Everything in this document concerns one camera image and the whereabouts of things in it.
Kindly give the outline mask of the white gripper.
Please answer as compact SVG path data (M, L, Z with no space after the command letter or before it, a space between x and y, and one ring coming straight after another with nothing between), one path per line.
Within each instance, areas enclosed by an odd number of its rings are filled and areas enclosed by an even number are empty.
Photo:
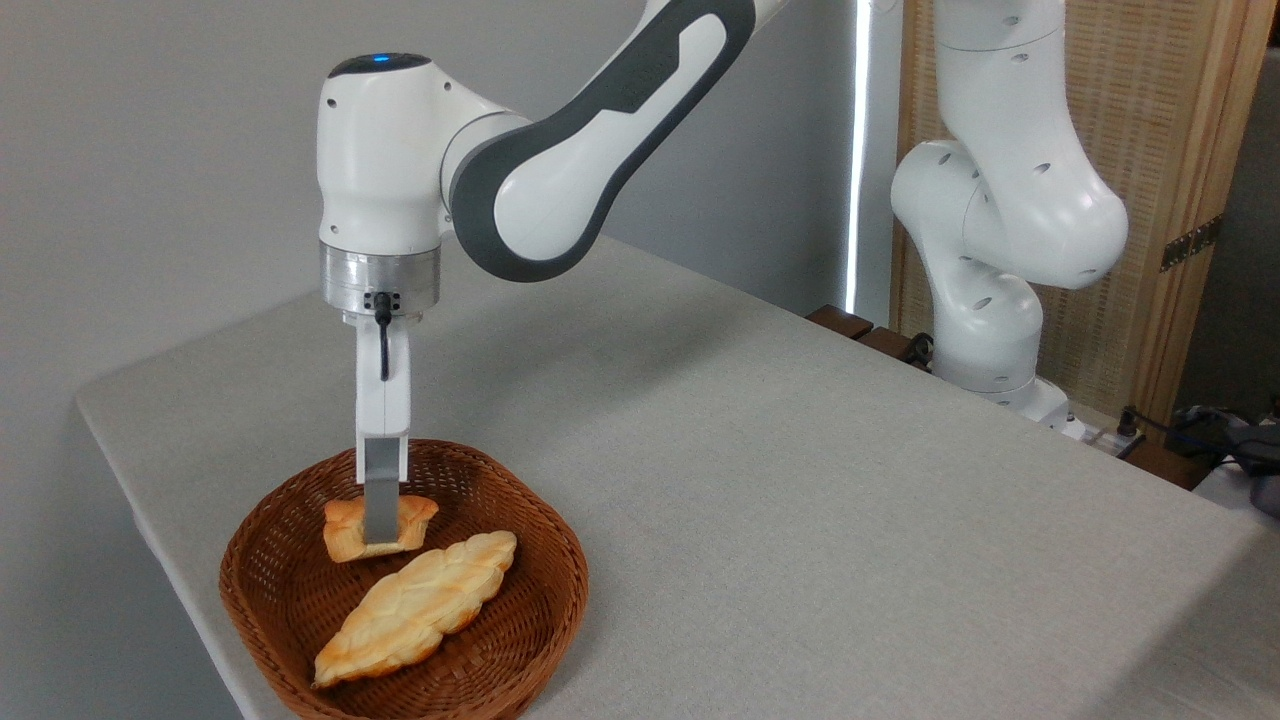
M371 315L346 313L356 332L355 429L357 482L364 486L364 541L397 543L399 493L407 479L411 424L410 324L392 319L387 332Z

